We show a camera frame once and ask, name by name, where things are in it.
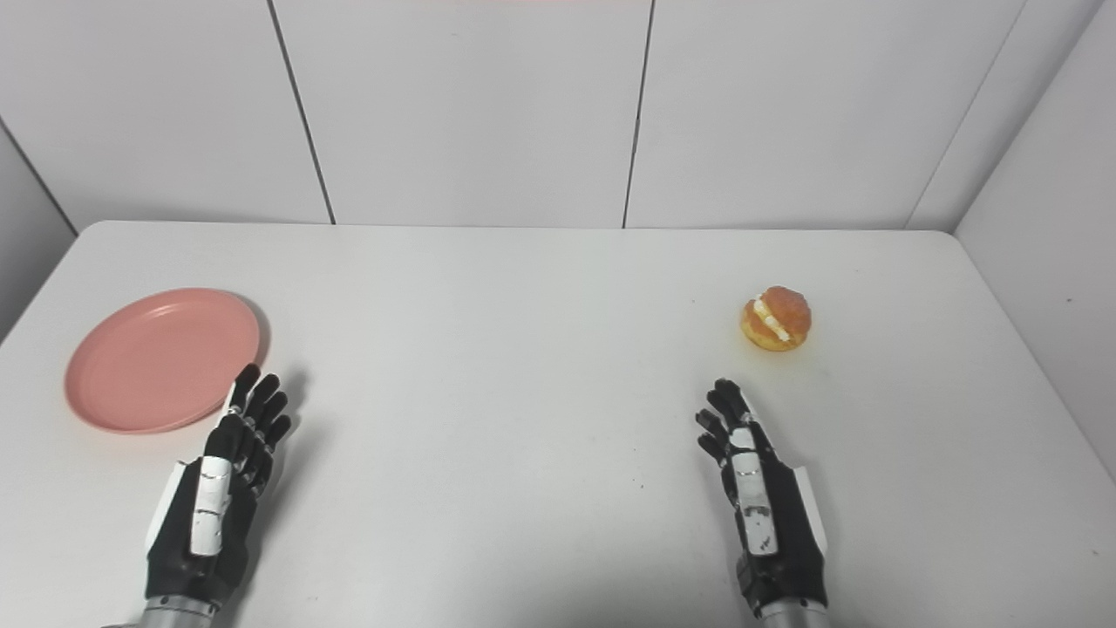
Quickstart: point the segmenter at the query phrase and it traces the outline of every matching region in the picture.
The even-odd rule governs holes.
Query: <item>white table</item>
[[[737,330],[769,283],[814,308],[797,351]],[[722,376],[811,471],[836,626],[1116,621],[1116,486],[949,235],[116,222],[0,349],[6,626],[137,613],[212,422],[104,434],[61,380],[113,310],[199,284],[266,312],[301,418],[225,625],[740,626],[692,419]]]

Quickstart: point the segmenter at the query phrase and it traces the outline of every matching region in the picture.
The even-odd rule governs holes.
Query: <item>whipped cream filling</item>
[[[782,342],[789,342],[790,335],[788,335],[787,330],[782,328],[782,323],[775,318],[775,313],[771,313],[771,309],[769,309],[767,303],[763,302],[763,299],[760,298],[762,296],[763,294],[757,294],[756,302],[752,303],[752,309],[756,310],[756,316],[760,318],[760,321],[763,321],[767,329],[771,330],[775,332],[775,336],[779,337],[779,340]]]

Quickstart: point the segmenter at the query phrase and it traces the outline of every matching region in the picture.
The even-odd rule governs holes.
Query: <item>black glove-like hand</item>
[[[270,375],[257,385],[259,377],[256,365],[241,371],[225,414],[205,444],[206,458],[232,463],[227,506],[220,520],[220,551],[215,555],[191,552],[191,534],[198,533],[195,500],[202,473],[202,458],[198,458],[183,468],[163,524],[147,552],[148,599],[184,596],[220,608],[244,578],[246,540],[256,516],[257,500],[271,479],[275,447],[291,426],[289,417],[280,416],[287,396],[279,393],[279,378]]]
[[[737,577],[749,608],[758,617],[763,607],[785,598],[812,600],[828,606],[822,581],[825,559],[810,526],[795,471],[779,461],[763,428],[752,418],[740,387],[729,380],[718,380],[705,398],[724,421],[722,423],[721,417],[709,410],[701,410],[698,423],[705,428],[705,434],[698,439],[698,444],[721,466],[724,493],[735,510],[737,530],[744,547],[744,553],[737,563]],[[742,429],[750,431],[754,450],[743,450],[730,442],[739,441],[732,435]],[[741,512],[737,471],[732,464],[733,456],[751,452],[759,456],[775,523],[778,550],[770,554],[753,555],[749,551],[748,529]]]

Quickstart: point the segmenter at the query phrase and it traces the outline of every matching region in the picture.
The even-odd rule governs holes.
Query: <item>pastry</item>
[[[790,351],[806,342],[810,306],[806,297],[782,286],[771,286],[748,301],[740,317],[748,340],[768,351]]]

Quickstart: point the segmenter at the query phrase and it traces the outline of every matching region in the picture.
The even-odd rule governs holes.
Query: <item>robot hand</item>
[[[806,470],[779,461],[735,384],[718,380],[706,399],[723,422],[701,410],[698,444],[720,465],[735,510],[744,547],[737,577],[749,608],[764,626],[828,627],[825,531]]]
[[[291,426],[280,416],[279,378],[259,378],[256,365],[241,371],[204,455],[179,463],[167,481],[147,534],[141,628],[206,628],[244,578],[256,504]]]

